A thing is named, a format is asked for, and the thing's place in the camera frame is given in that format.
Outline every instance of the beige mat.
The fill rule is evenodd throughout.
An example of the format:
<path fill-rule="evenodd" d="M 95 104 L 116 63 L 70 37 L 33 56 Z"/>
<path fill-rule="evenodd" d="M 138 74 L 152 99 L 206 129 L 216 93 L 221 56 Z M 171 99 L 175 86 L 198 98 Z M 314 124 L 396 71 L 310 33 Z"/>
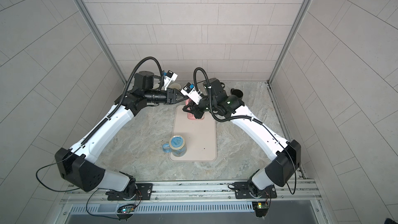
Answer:
<path fill-rule="evenodd" d="M 176 109 L 173 135 L 185 139 L 187 152 L 176 157 L 171 152 L 169 158 L 175 162 L 211 162 L 217 158 L 216 121 L 209 112 L 205 112 L 202 120 L 189 120 L 182 105 Z"/>

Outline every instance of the pink object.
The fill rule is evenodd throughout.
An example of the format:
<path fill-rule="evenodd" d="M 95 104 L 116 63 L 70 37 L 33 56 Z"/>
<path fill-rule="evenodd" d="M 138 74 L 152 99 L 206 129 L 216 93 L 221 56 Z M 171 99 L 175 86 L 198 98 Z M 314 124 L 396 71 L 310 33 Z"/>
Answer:
<path fill-rule="evenodd" d="M 188 105 L 188 103 L 191 102 L 191 101 L 192 101 L 191 99 L 187 99 L 187 100 L 185 101 L 185 105 Z M 190 119 L 190 120 L 192 120 L 192 121 L 194 121 L 194 120 L 199 121 L 199 120 L 204 119 L 204 118 L 205 118 L 205 115 L 203 114 L 202 118 L 199 118 L 199 119 L 198 119 L 198 118 L 195 118 L 195 116 L 194 116 L 192 113 L 187 112 L 187 117 L 188 117 L 188 119 Z"/>

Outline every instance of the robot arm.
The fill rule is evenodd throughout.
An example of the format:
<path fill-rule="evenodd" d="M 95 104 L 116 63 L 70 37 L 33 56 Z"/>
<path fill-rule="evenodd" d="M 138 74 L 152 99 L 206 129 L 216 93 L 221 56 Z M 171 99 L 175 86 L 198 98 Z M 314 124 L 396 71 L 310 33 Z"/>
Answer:
<path fill-rule="evenodd" d="M 165 73 L 164 84 L 169 85 L 176 77 L 177 75 L 170 71 Z M 231 122 L 243 129 L 272 160 L 267 167 L 258 170 L 250 177 L 249 189 L 253 196 L 262 196 L 263 190 L 269 185 L 285 185 L 298 168 L 301 161 L 300 145 L 295 140 L 289 143 L 257 120 L 240 98 L 236 95 L 227 96 L 220 81 L 216 78 L 211 78 L 204 83 L 212 100 L 197 92 L 190 83 L 181 91 L 167 88 L 167 86 L 165 91 L 153 90 L 153 78 L 152 72 L 136 73 L 134 87 L 115 101 L 115 103 L 119 102 L 118 104 L 121 102 L 123 107 L 117 108 L 118 104 L 112 106 L 107 116 L 90 132 L 93 132 L 91 136 L 89 133 L 70 149 L 61 148 L 55 154 L 63 179 L 84 191 L 91 191 L 94 188 L 109 189 L 111 190 L 107 192 L 109 195 L 118 195 L 126 200 L 131 199 L 136 193 L 135 179 L 132 176 L 105 170 L 94 163 L 112 137 L 142 108 L 146 107 L 147 103 L 175 104 L 188 98 L 191 98 L 192 102 L 183 108 L 184 111 L 193 113 L 196 118 L 201 118 L 205 111 L 212 109 L 213 117 L 216 112 L 228 120 L 231 119 Z"/>

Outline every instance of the black cup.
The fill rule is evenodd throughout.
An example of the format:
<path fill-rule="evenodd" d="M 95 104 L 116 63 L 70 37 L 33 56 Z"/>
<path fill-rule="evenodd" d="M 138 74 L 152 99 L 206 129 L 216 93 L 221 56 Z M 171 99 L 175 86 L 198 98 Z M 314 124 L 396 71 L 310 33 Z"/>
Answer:
<path fill-rule="evenodd" d="M 231 94 L 236 95 L 236 97 L 238 97 L 240 100 L 243 98 L 243 92 L 239 89 L 231 88 Z"/>

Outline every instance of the gray tile wall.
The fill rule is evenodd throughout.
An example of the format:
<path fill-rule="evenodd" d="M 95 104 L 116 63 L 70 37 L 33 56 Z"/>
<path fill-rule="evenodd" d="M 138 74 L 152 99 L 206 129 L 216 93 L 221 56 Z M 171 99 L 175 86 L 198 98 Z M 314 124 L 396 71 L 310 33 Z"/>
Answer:
<path fill-rule="evenodd" d="M 0 33 L 0 219 L 41 224 L 58 193 L 35 172 L 105 116 L 123 83 L 72 0 L 0 0 Z M 56 166 L 39 178 L 65 183 Z"/>
<path fill-rule="evenodd" d="M 272 83 L 335 223 L 398 220 L 397 8 L 312 0 Z"/>
<path fill-rule="evenodd" d="M 84 0 L 126 76 L 153 56 L 179 81 L 198 66 L 222 80 L 268 80 L 302 1 Z"/>

